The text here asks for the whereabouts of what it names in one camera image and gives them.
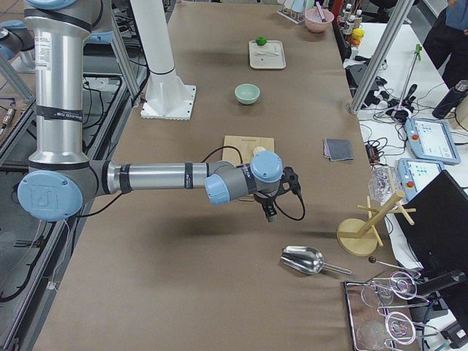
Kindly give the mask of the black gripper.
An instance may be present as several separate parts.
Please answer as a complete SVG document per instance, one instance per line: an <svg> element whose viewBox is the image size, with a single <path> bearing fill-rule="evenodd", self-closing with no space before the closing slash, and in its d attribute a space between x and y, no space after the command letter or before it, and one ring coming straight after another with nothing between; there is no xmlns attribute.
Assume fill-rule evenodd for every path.
<svg viewBox="0 0 468 351"><path fill-rule="evenodd" d="M253 194L254 200L262 206L262 210L265 213L265 218L268 222L277 221L277 211L275 209L274 201L276 196L265 195L262 192L256 192Z"/></svg>

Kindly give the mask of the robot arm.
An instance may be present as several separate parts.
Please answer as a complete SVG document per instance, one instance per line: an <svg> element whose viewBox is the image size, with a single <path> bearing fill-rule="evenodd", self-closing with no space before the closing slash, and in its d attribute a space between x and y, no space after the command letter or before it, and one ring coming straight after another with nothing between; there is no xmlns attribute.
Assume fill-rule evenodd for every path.
<svg viewBox="0 0 468 351"><path fill-rule="evenodd" d="M24 15L34 32L37 149L18 199L32 216L57 222L89 200L116 192L203 188L214 205L252 195L266 218L284 194L280 157L260 151L250 163L120 165L90 160L83 151L83 46L92 34L112 31L109 1L26 1Z"/></svg>

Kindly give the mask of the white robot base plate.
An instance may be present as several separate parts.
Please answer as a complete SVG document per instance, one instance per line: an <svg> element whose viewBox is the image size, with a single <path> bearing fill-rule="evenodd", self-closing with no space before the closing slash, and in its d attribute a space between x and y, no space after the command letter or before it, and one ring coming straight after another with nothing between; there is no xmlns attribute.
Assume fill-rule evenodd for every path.
<svg viewBox="0 0 468 351"><path fill-rule="evenodd" d="M151 74L141 117L188 121L196 92L196 86L184 84L174 72L168 75Z"/></svg>

